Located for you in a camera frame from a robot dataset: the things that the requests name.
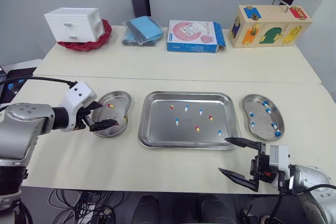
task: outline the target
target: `robotic arm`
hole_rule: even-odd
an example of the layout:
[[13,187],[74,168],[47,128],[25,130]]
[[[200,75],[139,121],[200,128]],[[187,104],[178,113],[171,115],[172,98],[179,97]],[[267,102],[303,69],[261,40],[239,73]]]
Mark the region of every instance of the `robotic arm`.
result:
[[253,191],[258,191],[260,180],[270,183],[284,194],[298,195],[311,223],[336,223],[335,187],[326,187],[332,182],[325,172],[315,166],[291,165],[286,145],[271,145],[270,154],[266,155],[266,145],[262,142],[240,137],[229,137],[225,140],[237,146],[258,151],[257,156],[251,161],[250,174],[253,179],[247,180],[241,174],[219,168],[230,180]]
[[65,94],[61,104],[52,108],[46,104],[18,103],[7,107],[0,123],[0,217],[1,223],[14,223],[12,209],[19,206],[23,179],[27,178],[37,138],[51,130],[64,132],[81,130],[87,124],[90,131],[118,125],[115,120],[93,122],[91,110],[102,107],[97,95],[84,82],[78,82]]

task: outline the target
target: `colorful wooden box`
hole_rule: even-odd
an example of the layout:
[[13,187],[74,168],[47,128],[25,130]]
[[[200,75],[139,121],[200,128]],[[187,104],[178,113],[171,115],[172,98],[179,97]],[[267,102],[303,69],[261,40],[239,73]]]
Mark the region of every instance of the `colorful wooden box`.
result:
[[235,48],[291,46],[312,22],[301,6],[239,5],[229,32]]

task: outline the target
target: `red basket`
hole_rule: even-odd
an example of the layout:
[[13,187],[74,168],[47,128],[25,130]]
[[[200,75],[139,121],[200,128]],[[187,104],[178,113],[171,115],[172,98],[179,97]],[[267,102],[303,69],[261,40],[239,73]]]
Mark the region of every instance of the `red basket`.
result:
[[93,49],[100,48],[102,45],[104,45],[108,41],[112,33],[112,27],[110,26],[109,22],[105,19],[102,19],[102,22],[103,22],[105,34],[100,36],[99,40],[96,42],[89,41],[86,43],[74,43],[74,42],[58,41],[57,43],[63,47],[66,47],[66,48],[69,48],[75,51],[90,51]]

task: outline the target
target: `cardboard box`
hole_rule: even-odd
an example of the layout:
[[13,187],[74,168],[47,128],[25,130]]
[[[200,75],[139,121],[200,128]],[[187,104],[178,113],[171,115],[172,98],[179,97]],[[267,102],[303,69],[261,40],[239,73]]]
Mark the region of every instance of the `cardboard box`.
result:
[[167,50],[178,52],[217,52],[225,47],[222,27],[216,22],[171,20]]

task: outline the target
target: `stainless steel tray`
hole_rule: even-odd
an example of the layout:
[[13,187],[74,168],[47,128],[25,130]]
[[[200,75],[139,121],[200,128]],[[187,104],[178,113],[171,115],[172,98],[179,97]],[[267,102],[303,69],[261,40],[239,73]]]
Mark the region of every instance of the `stainless steel tray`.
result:
[[268,98],[260,94],[249,94],[243,98],[243,109],[248,129],[253,136],[262,140],[274,141],[284,135],[285,123],[281,113]]
[[147,147],[228,150],[236,146],[224,138],[238,136],[236,111],[225,94],[157,91],[145,98],[139,139]]
[[101,137],[113,137],[122,134],[128,124],[127,112],[131,105],[130,95],[124,91],[113,91],[105,94],[98,102],[103,107],[93,111],[92,120],[97,122],[104,119],[114,119],[118,121],[119,125],[112,126],[106,130],[96,131],[94,134]]

